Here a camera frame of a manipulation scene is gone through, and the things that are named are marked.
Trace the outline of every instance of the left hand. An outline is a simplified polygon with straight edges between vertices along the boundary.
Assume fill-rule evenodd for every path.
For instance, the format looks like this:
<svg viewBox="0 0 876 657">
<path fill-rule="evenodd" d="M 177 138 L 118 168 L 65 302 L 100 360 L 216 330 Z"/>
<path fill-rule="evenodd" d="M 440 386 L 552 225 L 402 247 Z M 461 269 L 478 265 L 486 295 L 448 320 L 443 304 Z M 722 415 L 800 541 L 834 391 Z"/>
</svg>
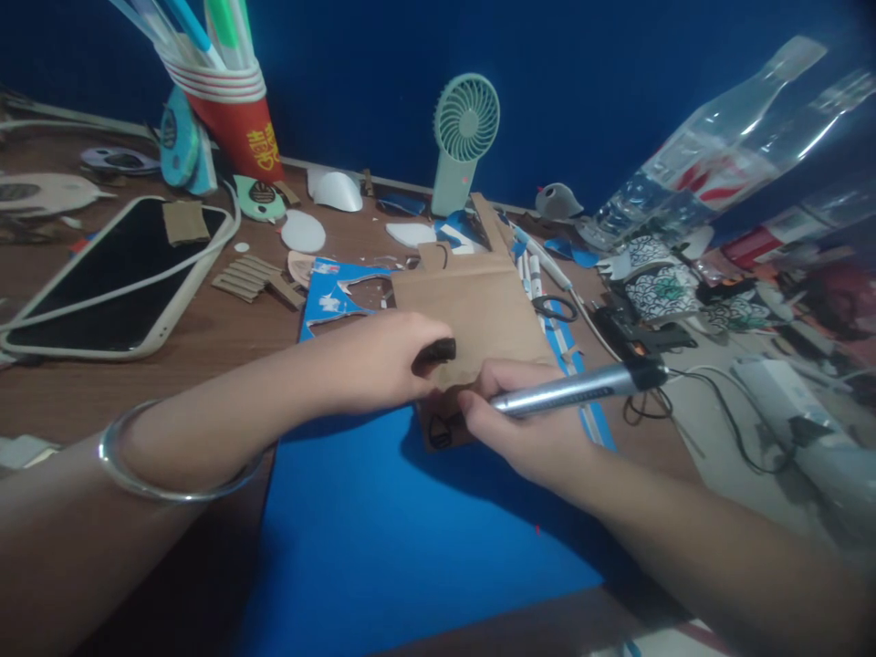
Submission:
<svg viewBox="0 0 876 657">
<path fill-rule="evenodd" d="M 308 371 L 325 396 L 329 413 L 366 413 L 426 397 L 434 383 L 417 376 L 412 364 L 423 347 L 452 338 L 451 328 L 425 315 L 383 310 L 355 324 L 309 340 Z"/>
</svg>

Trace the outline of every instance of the phone screen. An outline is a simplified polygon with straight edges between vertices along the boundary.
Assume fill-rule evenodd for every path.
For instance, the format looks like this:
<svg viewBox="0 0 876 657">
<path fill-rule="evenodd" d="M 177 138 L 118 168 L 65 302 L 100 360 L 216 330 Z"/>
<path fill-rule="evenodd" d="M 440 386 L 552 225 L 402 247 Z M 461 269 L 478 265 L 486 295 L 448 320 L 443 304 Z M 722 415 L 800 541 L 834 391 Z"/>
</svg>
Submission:
<svg viewBox="0 0 876 657">
<path fill-rule="evenodd" d="M 135 203 L 27 316 L 35 317 L 137 283 L 203 251 L 208 242 L 179 246 L 168 243 L 163 204 L 154 198 Z M 223 212 L 203 210 L 211 237 L 226 218 Z M 123 297 L 10 331 L 6 340 L 21 347 L 131 351 L 149 335 L 193 267 Z"/>
</svg>

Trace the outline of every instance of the right hand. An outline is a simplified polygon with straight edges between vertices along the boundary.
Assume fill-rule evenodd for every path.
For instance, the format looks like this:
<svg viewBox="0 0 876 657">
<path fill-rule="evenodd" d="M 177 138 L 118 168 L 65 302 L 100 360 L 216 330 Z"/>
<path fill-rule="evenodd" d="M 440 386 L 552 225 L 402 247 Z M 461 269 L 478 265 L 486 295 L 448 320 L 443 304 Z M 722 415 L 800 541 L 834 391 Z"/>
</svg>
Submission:
<svg viewBox="0 0 876 657">
<path fill-rule="evenodd" d="M 600 450 L 584 433 L 578 407 L 514 420 L 487 401 L 562 376 L 559 368 L 548 365 L 485 360 L 473 388 L 459 393 L 459 406 L 474 437 L 504 456 L 529 481 L 566 496 L 586 476 Z"/>
</svg>

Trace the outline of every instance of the fish-shaped cutout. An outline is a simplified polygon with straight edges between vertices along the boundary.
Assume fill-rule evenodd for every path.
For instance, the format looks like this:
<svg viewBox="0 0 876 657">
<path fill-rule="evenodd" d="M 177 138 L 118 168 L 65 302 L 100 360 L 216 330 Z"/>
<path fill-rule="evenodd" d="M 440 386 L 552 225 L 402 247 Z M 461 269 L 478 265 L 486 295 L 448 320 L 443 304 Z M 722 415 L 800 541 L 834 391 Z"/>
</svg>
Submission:
<svg viewBox="0 0 876 657">
<path fill-rule="evenodd" d="M 240 211 L 250 219 L 274 224 L 286 214 L 283 197 L 266 182 L 236 175 L 235 185 Z"/>
<path fill-rule="evenodd" d="M 198 162 L 194 165 L 192 179 L 185 184 L 185 191 L 195 196 L 209 196 L 219 189 L 216 180 L 216 169 L 213 167 L 213 146 L 210 144 L 210 135 L 203 124 L 195 119 L 198 125 Z"/>
<path fill-rule="evenodd" d="M 83 151 L 79 157 L 92 169 L 125 175 L 148 175 L 157 172 L 162 167 L 160 162 L 148 155 L 114 146 L 88 149 Z"/>
<path fill-rule="evenodd" d="M 115 198 L 91 181 L 68 173 L 0 177 L 0 214 L 38 217 L 77 210 L 99 198 Z"/>
<path fill-rule="evenodd" d="M 174 87 L 162 116 L 162 175 L 171 187 L 183 187 L 192 179 L 201 154 L 201 134 L 188 99 Z"/>
</svg>

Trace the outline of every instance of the pen holder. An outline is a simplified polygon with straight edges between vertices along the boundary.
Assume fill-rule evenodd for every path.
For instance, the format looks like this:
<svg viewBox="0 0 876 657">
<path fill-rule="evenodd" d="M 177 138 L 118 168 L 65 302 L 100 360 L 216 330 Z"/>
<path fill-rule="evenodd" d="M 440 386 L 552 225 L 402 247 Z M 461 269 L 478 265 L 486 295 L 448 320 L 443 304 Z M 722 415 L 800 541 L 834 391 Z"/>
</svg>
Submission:
<svg viewBox="0 0 876 657">
<path fill-rule="evenodd" d="M 258 64 L 245 70 L 219 71 L 183 64 L 160 50 L 159 56 L 236 172 L 263 183 L 283 180 L 265 80 Z"/>
</svg>

